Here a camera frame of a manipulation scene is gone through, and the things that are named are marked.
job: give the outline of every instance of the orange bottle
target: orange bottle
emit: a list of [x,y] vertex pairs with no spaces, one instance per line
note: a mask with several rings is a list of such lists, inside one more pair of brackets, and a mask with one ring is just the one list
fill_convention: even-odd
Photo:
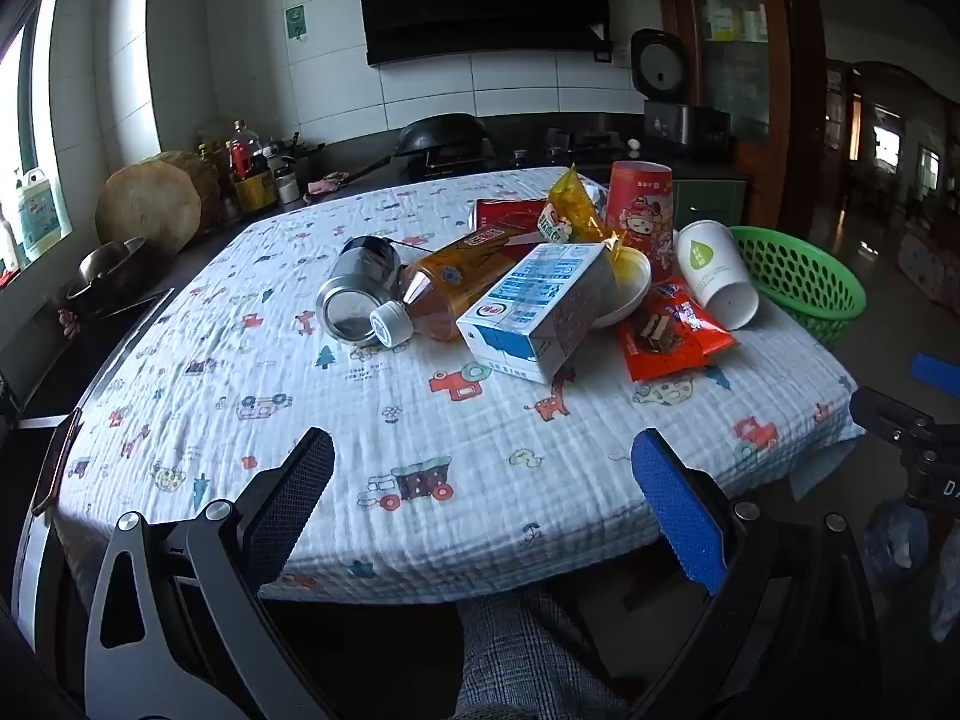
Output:
[[508,224],[487,224],[406,266],[400,300],[390,300],[370,314],[378,340],[393,347],[414,333],[437,341],[458,336],[457,317],[517,264],[500,250],[522,232]]

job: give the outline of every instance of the green leaf logo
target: green leaf logo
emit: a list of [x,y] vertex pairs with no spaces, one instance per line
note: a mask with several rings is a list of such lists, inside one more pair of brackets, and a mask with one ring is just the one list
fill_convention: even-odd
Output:
[[713,249],[707,244],[701,244],[699,241],[690,242],[690,266],[699,271],[710,264],[713,259]]

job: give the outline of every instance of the carton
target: carton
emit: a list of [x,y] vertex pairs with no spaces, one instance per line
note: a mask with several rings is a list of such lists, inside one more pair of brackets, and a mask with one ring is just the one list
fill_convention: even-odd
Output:
[[540,244],[457,319],[477,362],[550,384],[616,291],[604,244]]

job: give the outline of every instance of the tablecloth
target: tablecloth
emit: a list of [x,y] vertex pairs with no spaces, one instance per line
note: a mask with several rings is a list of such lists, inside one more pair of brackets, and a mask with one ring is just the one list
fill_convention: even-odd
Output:
[[387,350],[323,333],[317,289],[350,237],[440,247],[467,232],[475,199],[544,197],[559,175],[370,191],[240,234],[83,414],[56,509],[83,594],[120,514],[172,521],[235,499],[311,426],[333,436],[335,470],[264,597],[448,601],[654,541],[627,459],[649,426],[731,494],[829,473],[842,452],[824,452],[860,433],[853,380],[766,300],[712,367],[646,384],[630,381],[613,330],[590,333],[553,386],[491,372],[460,341]]

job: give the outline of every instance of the person's leg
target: person's leg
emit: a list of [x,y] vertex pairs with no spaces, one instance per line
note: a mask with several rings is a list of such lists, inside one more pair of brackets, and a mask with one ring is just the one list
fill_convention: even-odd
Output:
[[514,707],[539,720],[620,720],[626,702],[594,676],[597,655],[541,586],[457,604],[464,626],[458,716]]

